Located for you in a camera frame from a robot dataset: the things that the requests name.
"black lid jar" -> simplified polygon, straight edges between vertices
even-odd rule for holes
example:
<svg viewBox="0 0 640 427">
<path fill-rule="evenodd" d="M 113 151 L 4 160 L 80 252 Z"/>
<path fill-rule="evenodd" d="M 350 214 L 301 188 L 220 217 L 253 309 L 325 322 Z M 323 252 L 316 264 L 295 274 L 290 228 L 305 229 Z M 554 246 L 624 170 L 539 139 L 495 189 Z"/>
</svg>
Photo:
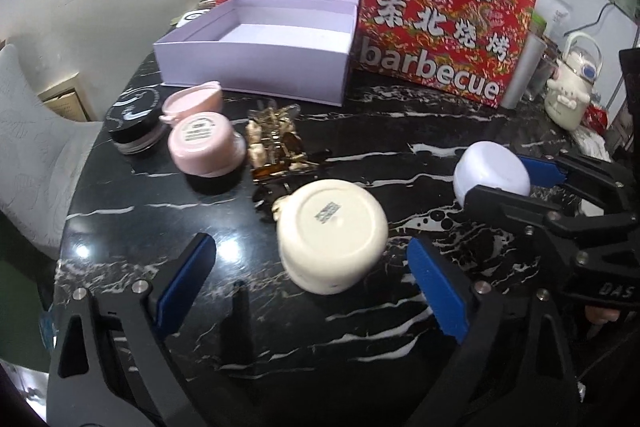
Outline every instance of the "black lid jar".
<svg viewBox="0 0 640 427">
<path fill-rule="evenodd" d="M 107 111 L 104 126 L 114 145 L 123 154 L 148 149 L 162 137 L 165 124 L 160 93 L 153 87 L 141 87 L 120 95 Z"/>
</svg>

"black marble table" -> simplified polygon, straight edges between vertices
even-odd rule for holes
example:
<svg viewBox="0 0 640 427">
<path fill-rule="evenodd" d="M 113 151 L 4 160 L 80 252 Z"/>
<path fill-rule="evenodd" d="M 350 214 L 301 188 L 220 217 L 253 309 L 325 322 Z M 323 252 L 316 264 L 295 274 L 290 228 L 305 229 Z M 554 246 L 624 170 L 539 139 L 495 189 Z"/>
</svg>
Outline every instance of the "black marble table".
<svg viewBox="0 0 640 427">
<path fill-rule="evenodd" d="M 127 90 L 160 82 L 151 55 Z M 257 100 L 264 99 L 225 93 L 223 112 L 236 130 L 244 129 Z M 502 292 L 535 289 L 540 256 L 521 238 L 466 220 L 454 201 L 452 174 L 478 140 L 535 156 L 569 143 L 537 105 L 497 112 L 368 73 L 354 73 L 342 108 L 301 106 L 297 127 L 306 149 L 331 149 L 332 177 L 367 188 L 388 219 L 382 261 L 358 285 L 316 296 L 289 280 L 274 224 L 255 212 L 247 167 L 229 190 L 205 195 L 175 168 L 166 137 L 148 152 L 123 156 L 103 130 L 69 209 L 56 302 L 79 285 L 122 292 L 153 277 L 196 232 L 207 232 L 218 246 L 216 265 L 182 328 L 166 342 L 205 415 L 248 422 L 226 410 L 213 383 L 224 375 L 267 425 L 401 425 L 456 345 L 440 332 L 415 285 L 407 242 L 427 235 L 472 279 Z M 241 287 L 248 291 L 239 303 Z M 126 340 L 116 341 L 135 374 Z"/>
</svg>

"pink lid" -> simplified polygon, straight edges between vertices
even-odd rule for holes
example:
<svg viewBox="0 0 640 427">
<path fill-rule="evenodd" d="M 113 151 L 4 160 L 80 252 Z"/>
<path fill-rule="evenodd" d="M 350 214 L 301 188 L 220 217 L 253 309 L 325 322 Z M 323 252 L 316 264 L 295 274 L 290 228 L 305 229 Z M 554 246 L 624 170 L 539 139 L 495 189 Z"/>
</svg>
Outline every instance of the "pink lid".
<svg viewBox="0 0 640 427">
<path fill-rule="evenodd" d="M 199 112 L 220 112 L 222 110 L 222 88 L 219 82 L 206 82 L 173 93 L 162 104 L 165 123 L 174 126 L 192 114 Z"/>
<path fill-rule="evenodd" d="M 182 172 L 213 178 L 236 169 L 244 161 L 246 146 L 224 116 L 200 112 L 175 125 L 169 152 Z"/>
</svg>

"red paper bag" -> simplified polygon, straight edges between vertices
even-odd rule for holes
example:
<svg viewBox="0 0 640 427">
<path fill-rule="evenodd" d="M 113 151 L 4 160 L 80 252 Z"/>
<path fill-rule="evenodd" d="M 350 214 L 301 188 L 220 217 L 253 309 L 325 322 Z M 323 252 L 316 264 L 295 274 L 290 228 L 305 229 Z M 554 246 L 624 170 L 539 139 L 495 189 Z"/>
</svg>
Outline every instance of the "red paper bag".
<svg viewBox="0 0 640 427">
<path fill-rule="evenodd" d="M 536 0 L 361 0 L 356 61 L 497 107 Z"/>
</svg>

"open gift box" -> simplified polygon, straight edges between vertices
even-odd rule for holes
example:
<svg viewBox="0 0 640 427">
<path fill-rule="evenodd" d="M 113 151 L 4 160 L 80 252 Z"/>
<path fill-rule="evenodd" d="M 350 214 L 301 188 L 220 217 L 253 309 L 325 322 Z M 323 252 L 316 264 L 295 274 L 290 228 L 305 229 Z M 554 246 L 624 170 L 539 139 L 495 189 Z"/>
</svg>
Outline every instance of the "open gift box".
<svg viewBox="0 0 640 427">
<path fill-rule="evenodd" d="M 229 0 L 154 45 L 164 84 L 341 105 L 359 0 Z"/>
</svg>

